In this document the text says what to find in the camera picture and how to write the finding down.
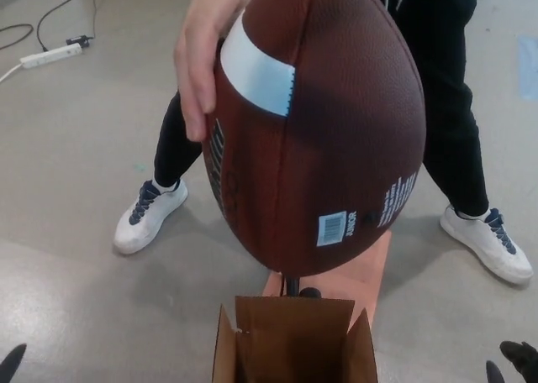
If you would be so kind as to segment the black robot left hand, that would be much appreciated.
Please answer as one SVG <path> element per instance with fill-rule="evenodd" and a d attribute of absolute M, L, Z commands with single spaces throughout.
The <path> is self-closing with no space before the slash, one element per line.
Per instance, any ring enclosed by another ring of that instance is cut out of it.
<path fill-rule="evenodd" d="M 0 366 L 0 382 L 10 383 L 17 372 L 22 359 L 20 357 L 7 356 Z"/>

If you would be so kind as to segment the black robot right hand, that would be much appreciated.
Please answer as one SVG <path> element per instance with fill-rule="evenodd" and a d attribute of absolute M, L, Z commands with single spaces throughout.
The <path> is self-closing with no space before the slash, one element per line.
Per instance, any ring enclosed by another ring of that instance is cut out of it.
<path fill-rule="evenodd" d="M 537 383 L 537 354 L 509 355 L 507 360 L 523 376 L 526 383 Z M 488 383 L 504 383 L 499 367 L 492 361 L 486 363 Z"/>

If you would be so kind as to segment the person's right hand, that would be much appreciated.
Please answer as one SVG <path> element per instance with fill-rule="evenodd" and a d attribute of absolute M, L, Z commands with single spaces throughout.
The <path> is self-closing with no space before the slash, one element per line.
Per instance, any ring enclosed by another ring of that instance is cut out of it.
<path fill-rule="evenodd" d="M 206 117 L 215 110 L 217 75 L 239 95 L 229 114 L 257 108 L 277 119 L 290 116 L 298 68 L 256 45 L 246 24 L 268 2 L 285 12 L 300 4 L 299 0 L 191 0 L 174 50 L 189 140 L 202 142 L 206 137 Z"/>

